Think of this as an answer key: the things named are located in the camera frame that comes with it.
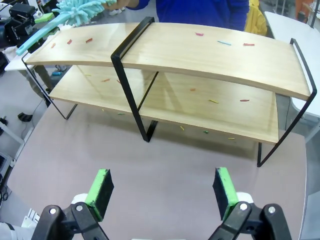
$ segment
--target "shelf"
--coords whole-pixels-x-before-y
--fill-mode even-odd
[[[138,106],[155,72],[126,69],[125,73]],[[50,97],[132,114],[122,86],[117,80],[118,76],[113,67],[74,65],[55,86]]]
[[[139,113],[184,128],[226,133],[228,138],[243,136],[269,144],[279,140],[275,94],[220,80],[159,73]]]
[[[112,52],[135,26],[137,23],[101,24],[62,31],[33,53],[27,63],[112,67]],[[226,28],[152,23],[122,62],[125,68],[217,79],[302,100],[310,95],[291,44]]]

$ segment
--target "floor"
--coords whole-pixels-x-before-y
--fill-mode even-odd
[[[140,11],[126,9],[123,13],[115,16],[109,16],[108,12],[105,11],[93,20],[93,24],[140,22],[146,16],[156,17],[154,0],[151,0],[148,7]],[[277,96],[280,129],[284,129],[286,125],[288,126],[297,114],[289,101],[290,99],[288,97]],[[0,116],[6,116],[6,119],[9,121],[8,127],[18,136],[22,137],[24,137],[32,125],[37,125],[39,119],[47,109],[44,101],[32,91],[29,83],[17,71],[5,72],[3,76],[0,77],[0,103]],[[32,122],[21,122],[17,117],[21,112],[33,114]],[[297,124],[293,131],[306,136],[314,124],[314,119],[303,119]],[[320,191],[319,146],[320,133],[306,144],[306,193],[308,196]],[[14,156],[18,148],[19,144],[8,135],[4,133],[0,136],[0,151]],[[303,229],[306,230],[303,230],[301,239],[320,239],[320,230],[311,227],[311,222],[314,222],[319,218],[318,215],[312,214],[311,212],[314,212],[314,210],[319,212],[319,209],[319,205],[314,200],[310,201],[307,205],[307,212],[303,227]],[[4,201],[0,208],[0,221],[20,226],[24,216],[28,214],[28,211],[29,207],[24,204],[22,199],[12,192],[8,200]]]

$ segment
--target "pants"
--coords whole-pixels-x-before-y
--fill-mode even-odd
[[[46,68],[43,65],[38,65],[34,68],[34,70],[31,70],[32,74],[35,75],[35,72],[40,76],[46,87],[50,90],[52,90],[53,86],[51,84],[50,76],[46,70]],[[32,90],[42,99],[44,99],[44,95],[41,92],[40,88],[37,86],[35,81],[31,78],[31,76],[28,74],[27,70],[19,70],[19,73],[21,73],[29,82]]]

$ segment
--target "light blue microfiber duster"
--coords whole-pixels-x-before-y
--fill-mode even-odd
[[[58,12],[59,15],[21,45],[16,54],[22,55],[59,24],[66,23],[68,25],[75,24],[76,26],[80,26],[83,23],[88,23],[90,19],[104,10],[102,4],[107,3],[110,6],[116,2],[117,0],[63,0],[56,5],[58,8],[52,9],[53,12]]]

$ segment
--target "lower shelf board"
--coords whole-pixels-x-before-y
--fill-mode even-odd
[[[125,69],[137,106],[155,72]],[[53,99],[131,114],[113,67],[74,65],[50,93]],[[236,83],[160,72],[139,113],[143,118],[242,136],[275,144],[279,140],[276,95]]]
[[[159,73],[139,113],[226,133],[228,138],[243,136],[269,144],[279,140],[275,93],[226,81]]]

